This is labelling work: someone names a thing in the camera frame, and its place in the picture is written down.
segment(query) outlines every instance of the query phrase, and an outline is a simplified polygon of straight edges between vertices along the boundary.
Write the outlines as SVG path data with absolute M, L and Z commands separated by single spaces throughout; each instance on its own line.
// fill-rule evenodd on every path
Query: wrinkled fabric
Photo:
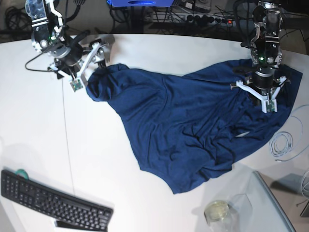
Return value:
M 239 65 L 251 61 L 218 63 L 182 77 L 117 64 L 97 69 L 86 90 L 120 115 L 140 169 L 161 177 L 176 194 L 230 171 L 289 117 L 302 74 L 281 67 L 276 75 L 290 76 L 291 83 L 277 96 L 278 112 L 265 114 L 248 92 L 230 89 L 244 81 L 232 71 Z

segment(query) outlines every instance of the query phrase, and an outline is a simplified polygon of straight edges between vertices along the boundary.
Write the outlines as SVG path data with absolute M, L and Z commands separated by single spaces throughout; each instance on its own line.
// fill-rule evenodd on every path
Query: white tabletop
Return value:
M 109 65 L 123 63 L 158 73 L 184 75 L 217 62 L 250 57 L 248 49 L 230 41 L 166 35 L 115 38 Z M 139 169 L 122 121 L 106 102 L 93 102 L 84 90 L 73 93 L 66 80 L 62 96 L 62 81 L 54 74 L 25 71 L 25 62 L 36 55 L 30 41 L 1 44 L 0 52 L 5 53 L 0 56 L 0 109 L 5 112 L 0 114 L 0 165 L 24 168 L 33 180 L 114 208 L 110 232 L 208 232 L 205 206 L 242 193 L 252 169 L 277 180 L 302 174 L 308 167 L 307 155 L 276 163 L 265 145 L 235 164 L 233 171 L 173 195 L 162 179 Z M 33 67 L 45 68 L 49 59 L 39 59 Z M 295 107 L 303 105 L 309 97 L 309 59 L 286 52 L 284 63 L 304 73 Z M 298 133 L 292 123 L 287 128 Z M 8 211 L 10 202 L 0 200 Z M 13 206 L 27 232 L 65 231 L 55 229 L 46 216 Z M 278 223 L 274 218 L 272 222 L 265 227 L 255 221 L 250 231 L 275 231 Z

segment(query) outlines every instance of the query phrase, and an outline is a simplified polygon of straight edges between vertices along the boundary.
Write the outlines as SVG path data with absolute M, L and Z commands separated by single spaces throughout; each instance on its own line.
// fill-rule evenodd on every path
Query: white table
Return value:
M 131 68 L 159 73 L 184 75 L 217 62 L 250 57 L 247 49 L 230 41 L 165 35 L 116 35 L 115 38 L 109 65 L 123 63 Z M 139 169 L 121 119 L 106 102 L 93 102 L 83 90 L 73 93 L 64 80 L 63 105 L 61 81 L 57 81 L 54 75 L 24 70 L 24 63 L 35 55 L 29 41 L 1 44 L 1 52 L 3 48 L 10 52 L 0 56 L 0 61 L 6 62 L 0 63 L 0 69 L 5 70 L 4 80 L 0 78 L 0 109 L 10 112 L 11 106 L 16 104 L 19 108 L 0 115 L 0 136 L 5 140 L 5 147 L 23 143 L 35 149 L 37 153 L 30 153 L 38 154 L 38 158 L 33 162 L 28 162 L 26 158 L 20 162 L 18 157 L 2 166 L 25 168 L 30 178 L 68 193 L 74 193 L 71 188 L 73 182 L 76 196 L 114 208 L 110 232 L 208 232 L 210 230 L 203 216 L 205 206 L 213 199 L 228 198 L 242 192 L 252 169 L 278 180 L 290 173 L 302 174 L 308 167 L 306 155 L 291 162 L 276 163 L 268 153 L 268 145 L 265 145 L 235 164 L 233 171 L 188 193 L 173 195 L 162 179 Z M 285 64 L 304 73 L 295 102 L 297 107 L 309 98 L 309 58 L 291 52 L 286 52 L 284 57 Z M 12 64 L 13 70 L 8 68 L 7 63 L 17 59 L 18 62 Z M 40 65 L 37 63 L 34 67 L 46 67 L 48 60 L 48 57 L 40 59 Z M 27 95 L 21 94 L 21 91 L 27 91 Z M 305 116 L 308 112 L 309 109 L 306 109 L 301 114 Z M 30 122 L 14 119 L 20 115 Z M 305 128 L 309 128 L 305 118 L 301 119 Z M 294 132 L 298 134 L 293 122 L 288 123 L 287 128 L 293 135 Z M 304 137 L 308 138 L 309 134 L 305 132 Z M 2 157 L 7 157 L 5 154 L 2 152 L 0 155 L 1 164 Z M 25 219 L 21 221 L 25 231 L 43 231 L 27 221 L 40 217 L 43 226 L 48 217 L 13 205 L 19 217 L 24 215 Z M 256 214 L 264 215 L 264 219 L 270 217 L 265 212 Z M 297 221 L 294 226 L 298 224 L 301 228 L 303 222 Z M 48 225 L 44 231 L 55 231 L 50 220 Z M 267 232 L 275 231 L 275 228 L 278 231 L 273 218 L 267 223 L 254 221 L 250 231 Z

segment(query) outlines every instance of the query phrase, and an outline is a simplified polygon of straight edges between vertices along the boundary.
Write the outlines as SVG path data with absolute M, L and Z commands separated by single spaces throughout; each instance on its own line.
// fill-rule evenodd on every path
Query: blue cloth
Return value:
M 230 89 L 244 80 L 232 72 L 239 65 L 251 62 L 227 61 L 179 77 L 118 64 L 97 69 L 86 90 L 120 115 L 140 169 L 161 177 L 175 194 L 230 171 L 289 117 L 302 74 L 281 68 L 278 75 L 292 82 L 277 97 L 278 112 L 264 114 L 248 92 Z

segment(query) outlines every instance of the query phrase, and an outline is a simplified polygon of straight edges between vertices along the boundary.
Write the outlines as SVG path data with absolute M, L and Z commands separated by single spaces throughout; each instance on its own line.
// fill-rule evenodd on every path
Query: black keyboard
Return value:
M 90 231 L 107 231 L 113 210 L 1 172 L 1 195 L 25 207 Z

